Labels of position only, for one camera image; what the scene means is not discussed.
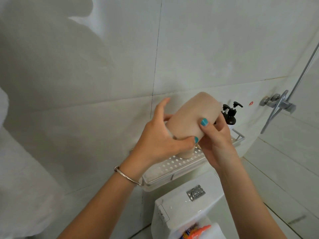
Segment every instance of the white plastic shelf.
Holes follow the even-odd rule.
[[[245,137],[234,129],[232,130],[232,133],[236,134],[237,138],[232,136],[232,141],[233,145],[237,147],[245,139]],[[145,191],[152,191],[200,167],[206,161],[204,153],[198,146],[196,146],[193,156],[189,159],[172,156],[164,162],[151,166],[143,174],[140,183]]]

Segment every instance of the bottle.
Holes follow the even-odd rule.
[[[185,139],[190,136],[196,136],[198,140],[204,136],[198,123],[200,119],[206,118],[214,124],[220,114],[220,103],[206,92],[199,92],[170,118],[166,123],[166,128],[176,139]],[[177,154],[180,158],[191,158],[194,148],[184,153]]]
[[[240,106],[240,107],[243,107],[241,104],[239,104],[237,101],[235,101],[233,103],[233,108],[230,108],[228,105],[224,104],[223,105],[223,110],[224,112],[223,115],[224,115],[224,118],[225,118],[225,121],[229,127],[230,130],[233,129],[233,126],[235,125],[236,123],[236,118],[235,118],[235,115],[236,115],[236,109],[235,107],[237,106]]]

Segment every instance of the flush button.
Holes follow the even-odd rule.
[[[204,194],[205,194],[205,191],[200,185],[197,185],[193,189],[187,191],[187,195],[192,201],[195,201],[196,199],[203,196]]]

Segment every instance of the toilet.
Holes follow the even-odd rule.
[[[225,239],[219,225],[207,217],[223,195],[218,175],[209,171],[158,198],[151,225],[153,239],[180,239],[196,223],[199,227],[211,225],[200,239]]]

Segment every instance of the silver bracelet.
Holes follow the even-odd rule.
[[[133,182],[134,184],[141,186],[140,183],[134,181],[133,179],[130,179],[130,178],[127,177],[125,174],[123,174],[123,173],[119,170],[119,168],[120,168],[119,166],[115,166],[115,167],[113,168],[113,170],[114,170],[115,172],[118,172],[120,175],[124,176],[124,177],[127,178],[129,181]]]

